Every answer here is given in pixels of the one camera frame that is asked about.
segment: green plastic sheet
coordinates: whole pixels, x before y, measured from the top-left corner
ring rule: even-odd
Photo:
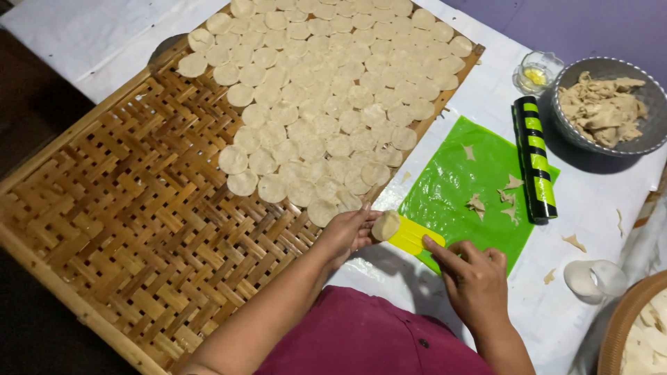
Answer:
[[[476,160],[468,160],[463,146],[472,145]],[[502,210],[498,189],[509,182],[509,174],[521,177],[517,148],[489,129],[461,116],[426,165],[398,211],[406,218],[445,237],[447,244],[470,240],[478,249],[497,248],[507,255],[510,274],[523,250],[534,224],[528,220],[524,185],[506,190],[516,195],[515,225]],[[560,170],[551,167],[552,180]],[[479,193],[486,212],[484,220],[466,203]],[[424,250],[416,256],[431,270],[440,273],[431,253]]]

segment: black and green rolling pin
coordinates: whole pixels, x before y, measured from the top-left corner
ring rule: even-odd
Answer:
[[[528,213],[533,222],[543,224],[558,217],[558,212],[535,97],[517,99],[512,106],[512,117],[528,195]]]

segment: person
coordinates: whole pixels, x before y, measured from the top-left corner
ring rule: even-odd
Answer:
[[[322,290],[350,254],[371,244],[381,214],[366,204],[334,217],[310,250],[214,330],[179,373],[534,375],[510,323],[506,257],[497,249],[481,252],[469,241],[445,249],[423,238],[477,353],[435,318],[351,288]]]

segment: maroon shirt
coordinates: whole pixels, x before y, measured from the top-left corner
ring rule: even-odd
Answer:
[[[439,320],[328,286],[255,375],[492,375]]]

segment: woven bamboo tray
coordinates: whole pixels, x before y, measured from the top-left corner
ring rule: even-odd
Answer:
[[[320,231],[287,200],[229,192],[217,155],[241,118],[211,69],[175,72],[188,52],[184,38],[0,183],[0,242],[142,374],[176,373]]]

